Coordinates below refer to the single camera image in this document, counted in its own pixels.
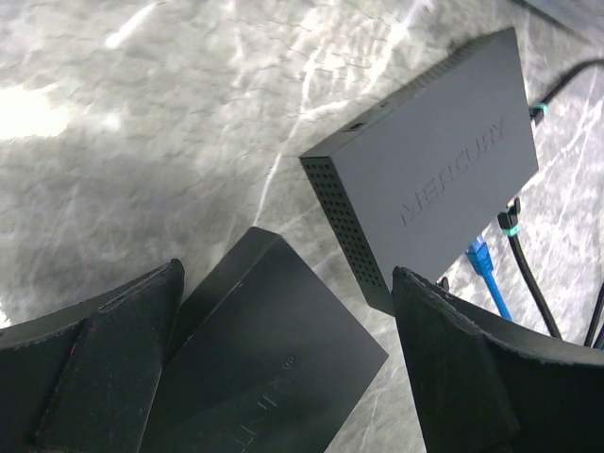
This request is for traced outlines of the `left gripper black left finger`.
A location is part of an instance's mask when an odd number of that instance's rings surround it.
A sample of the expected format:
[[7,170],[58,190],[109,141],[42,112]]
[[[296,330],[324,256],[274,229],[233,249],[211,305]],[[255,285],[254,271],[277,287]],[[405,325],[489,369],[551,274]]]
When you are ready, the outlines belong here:
[[4,452],[139,450],[176,314],[179,260],[1,331]]

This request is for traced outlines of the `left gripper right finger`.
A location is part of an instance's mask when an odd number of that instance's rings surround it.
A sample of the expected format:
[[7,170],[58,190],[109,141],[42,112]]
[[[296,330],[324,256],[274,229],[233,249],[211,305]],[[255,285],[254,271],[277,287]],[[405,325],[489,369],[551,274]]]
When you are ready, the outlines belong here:
[[429,452],[600,452],[603,353],[393,271],[393,305]]

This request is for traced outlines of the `black network switch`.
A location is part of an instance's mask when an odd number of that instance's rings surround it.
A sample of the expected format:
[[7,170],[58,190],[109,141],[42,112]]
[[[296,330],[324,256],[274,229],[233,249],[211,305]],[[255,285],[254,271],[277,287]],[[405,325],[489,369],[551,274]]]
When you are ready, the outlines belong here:
[[386,360],[281,236],[252,227],[182,304],[141,449],[322,452]]
[[367,304],[391,313],[396,267],[439,279],[537,172],[515,30],[467,42],[300,161]]

